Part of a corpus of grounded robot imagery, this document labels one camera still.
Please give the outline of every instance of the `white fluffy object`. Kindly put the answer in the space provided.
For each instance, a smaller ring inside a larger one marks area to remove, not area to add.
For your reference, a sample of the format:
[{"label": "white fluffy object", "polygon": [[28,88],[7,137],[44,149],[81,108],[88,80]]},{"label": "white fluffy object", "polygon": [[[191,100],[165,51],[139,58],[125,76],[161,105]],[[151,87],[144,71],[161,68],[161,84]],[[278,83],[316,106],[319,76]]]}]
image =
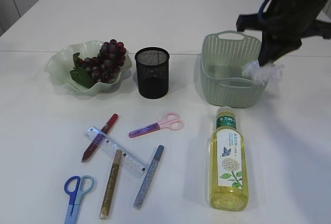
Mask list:
[{"label": "white fluffy object", "polygon": [[243,66],[243,76],[253,79],[255,84],[265,84],[270,81],[279,81],[283,75],[283,64],[266,64],[260,67],[258,61]]}]

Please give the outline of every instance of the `gold glitter pen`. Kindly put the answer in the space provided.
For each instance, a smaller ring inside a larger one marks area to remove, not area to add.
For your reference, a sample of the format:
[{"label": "gold glitter pen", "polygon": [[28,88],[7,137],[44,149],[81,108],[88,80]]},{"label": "gold glitter pen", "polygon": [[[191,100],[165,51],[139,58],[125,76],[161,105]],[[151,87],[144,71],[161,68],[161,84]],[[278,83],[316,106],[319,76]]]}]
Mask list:
[{"label": "gold glitter pen", "polygon": [[114,157],[112,169],[109,174],[108,183],[106,191],[104,192],[102,207],[100,210],[99,219],[108,219],[110,205],[112,203],[112,198],[114,195],[117,175],[119,171],[119,164],[121,163],[122,158],[122,150],[116,150],[116,154]]}]

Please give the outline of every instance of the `red grapes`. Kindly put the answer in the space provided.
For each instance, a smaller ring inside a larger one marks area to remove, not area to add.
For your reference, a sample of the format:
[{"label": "red grapes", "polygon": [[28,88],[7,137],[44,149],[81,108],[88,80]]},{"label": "red grapes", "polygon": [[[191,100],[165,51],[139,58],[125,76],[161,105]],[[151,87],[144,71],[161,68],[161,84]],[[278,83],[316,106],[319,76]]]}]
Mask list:
[{"label": "red grapes", "polygon": [[117,78],[120,66],[123,66],[126,49],[123,42],[115,39],[103,43],[99,53],[95,57],[79,59],[76,68],[83,67],[89,76],[97,82],[111,83]]}]

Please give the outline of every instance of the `basket handle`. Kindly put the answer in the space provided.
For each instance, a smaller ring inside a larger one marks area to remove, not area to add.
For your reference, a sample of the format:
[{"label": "basket handle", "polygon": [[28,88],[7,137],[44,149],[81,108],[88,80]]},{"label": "basket handle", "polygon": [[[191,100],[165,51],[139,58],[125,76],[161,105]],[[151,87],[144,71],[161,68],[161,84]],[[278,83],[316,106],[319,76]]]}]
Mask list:
[{"label": "basket handle", "polygon": [[248,37],[248,35],[246,35],[246,34],[243,34],[243,33],[237,32],[237,31],[232,31],[232,30],[224,31],[224,32],[220,32],[220,33],[216,33],[216,34],[213,34],[213,35],[216,35],[218,39],[221,39],[219,36],[220,35],[223,35],[223,34],[237,34],[239,36],[242,36],[243,39],[245,39],[246,37]]},{"label": "basket handle", "polygon": [[228,78],[228,79],[222,79],[221,82],[242,82],[242,83],[247,83],[250,84],[249,86],[229,86],[229,85],[224,85],[223,83],[222,86],[224,87],[240,87],[240,88],[251,88],[254,86],[253,81],[249,80],[249,79],[245,79],[245,78]]}]

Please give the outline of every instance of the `table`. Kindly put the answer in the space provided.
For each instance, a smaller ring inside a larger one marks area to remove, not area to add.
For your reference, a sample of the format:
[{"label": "table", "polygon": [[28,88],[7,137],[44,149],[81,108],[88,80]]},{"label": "table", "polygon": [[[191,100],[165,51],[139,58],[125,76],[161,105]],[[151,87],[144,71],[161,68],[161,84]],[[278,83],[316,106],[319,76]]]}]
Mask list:
[{"label": "table", "polygon": [[[53,86],[44,72],[51,52],[0,52],[0,223],[63,223],[70,176],[89,174],[95,189],[82,203],[84,223],[327,224],[331,191],[331,57],[287,56],[283,79],[249,109],[238,109],[246,141],[250,201],[242,212],[205,202],[207,140],[217,106],[205,102],[200,57],[171,55],[170,90],[158,100],[139,95],[132,67],[120,87],[94,97]],[[181,131],[128,138],[128,132],[175,111]],[[117,112],[111,136],[150,162],[164,153],[140,212],[132,208],[142,182],[121,169],[110,220],[98,219],[112,159],[97,151],[81,163],[82,133]]]},{"label": "table", "polygon": [[[235,30],[240,13],[263,0],[40,0],[0,38],[0,51],[60,51],[89,40],[117,38],[130,52],[165,48],[200,54],[206,35]],[[321,13],[321,20],[329,20]],[[261,32],[246,32],[261,39]],[[331,56],[330,41],[303,40],[290,55]]]}]

